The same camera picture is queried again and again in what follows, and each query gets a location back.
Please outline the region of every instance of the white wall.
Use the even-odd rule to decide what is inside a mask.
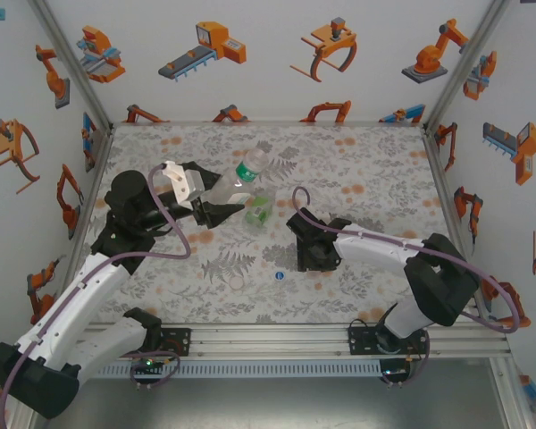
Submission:
[[[71,85],[71,102],[54,108],[54,94],[46,84],[46,68],[36,58],[35,45],[50,48],[46,34],[26,2],[0,0],[6,20],[0,21],[0,118],[17,119],[34,135],[40,153],[26,165],[40,179],[19,195],[27,181],[14,166],[0,167],[0,341],[14,343],[29,327],[31,306],[26,295],[26,276],[38,273],[61,254],[65,258],[54,280],[41,293],[54,293],[65,276],[73,241],[68,241],[62,210],[56,198],[56,183],[67,164],[86,198],[95,170],[86,174],[82,152],[81,124],[86,105]],[[57,60],[52,64],[61,77],[68,72]],[[31,151],[22,139],[24,155]],[[70,186],[66,201],[78,204]]]
[[[495,124],[516,135],[527,122],[536,125],[536,4],[513,2],[483,54],[496,50],[497,68],[490,86],[473,101],[459,94],[444,125],[458,124],[456,162],[447,172],[451,190],[465,186],[484,205],[474,262],[501,282],[511,282],[521,295],[532,325],[509,336],[517,364],[536,381],[536,275],[532,275],[532,231],[536,230],[536,155],[534,174],[515,183],[515,165],[482,140],[482,125]],[[446,163],[448,145],[441,149]],[[463,220],[466,242],[470,234]],[[498,317],[507,316],[500,300]]]
[[[471,37],[490,0],[48,3],[79,58],[75,42],[85,25],[102,30],[121,50],[126,73],[110,83],[92,81],[115,122],[125,119],[131,104],[175,121],[211,121],[230,104],[252,121],[298,121],[313,105],[348,99],[353,102],[349,120],[377,121],[399,108],[434,105],[450,73],[419,85],[401,69],[414,64],[417,53],[437,41],[439,25],[451,18]],[[321,64],[322,83],[290,69],[295,64],[309,70],[314,49],[300,38],[337,16],[357,34],[358,52],[351,66],[340,73]],[[230,36],[247,46],[247,61],[221,59],[201,65],[178,82],[160,76],[161,67],[197,45],[199,21],[228,27]],[[346,55],[347,50],[336,54]],[[344,57],[333,59],[340,63]],[[442,63],[452,71],[459,57],[458,46],[449,44]]]

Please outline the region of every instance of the plastic water bottle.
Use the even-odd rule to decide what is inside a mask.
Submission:
[[[259,147],[250,149],[242,162],[227,170],[205,196],[211,204],[244,204],[252,195],[252,182],[268,165],[268,155]]]

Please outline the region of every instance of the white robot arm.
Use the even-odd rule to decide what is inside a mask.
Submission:
[[[479,277],[462,266],[407,247],[429,248],[463,259],[443,235],[407,240],[369,231],[344,219],[333,219],[326,225],[306,208],[301,213],[321,226],[347,234],[323,231],[294,214],[287,225],[297,236],[299,271],[335,270],[346,259],[382,267],[409,281],[413,296],[391,307],[375,327],[378,348],[386,354],[399,351],[419,329],[431,324],[451,326],[479,287]],[[390,242],[367,238],[367,234]]]
[[[213,228],[244,208],[215,206],[200,200],[200,195],[216,183],[220,174],[195,163],[165,163],[154,168],[149,177],[158,170],[171,178],[173,187],[159,196],[152,196],[140,172],[122,172],[113,179],[111,190],[105,195],[110,207],[106,225],[76,278],[15,344],[0,343],[0,385],[6,392],[3,395],[9,393],[45,418],[54,418],[70,405],[80,386],[103,366],[134,350],[162,349],[160,319],[138,308],[126,312],[121,321],[90,341],[76,344],[99,308],[145,257],[188,257],[188,251],[183,256],[148,253],[155,237],[167,233],[161,231],[167,217],[193,216],[197,224]],[[178,228],[172,219],[169,222]]]

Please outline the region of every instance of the black mounting bracket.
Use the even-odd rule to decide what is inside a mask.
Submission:
[[[189,328],[162,328],[161,347],[159,350],[172,351],[180,357],[188,356],[190,351]]]
[[[386,353],[381,350],[375,335],[376,332],[375,326],[358,325],[348,328],[349,353],[352,356],[406,356],[417,353],[422,356],[425,354],[426,338],[423,335],[423,330],[413,332],[406,342],[406,347],[394,353]]]

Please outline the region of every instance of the patterned table surface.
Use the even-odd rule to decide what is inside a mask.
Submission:
[[[292,190],[304,185],[312,195],[310,210],[326,222],[343,217],[408,238],[447,234],[420,130],[410,127],[118,127],[81,259],[105,224],[104,196],[117,173],[135,169],[147,174],[164,160],[194,160],[223,172],[254,146],[271,158],[255,189],[276,193],[264,227],[247,225],[244,211],[210,231],[192,218],[181,220],[192,246],[190,259],[146,258],[95,322],[115,322],[131,307],[147,309],[167,323],[345,323],[357,316],[373,321],[410,293],[405,279],[365,263],[344,261],[331,273],[298,272],[296,238],[286,227],[294,214]],[[171,188],[162,175],[155,185],[160,192]],[[157,239],[153,251],[180,253],[182,247],[170,234]],[[282,280],[277,272],[284,274]],[[231,282],[233,277],[244,284]]]

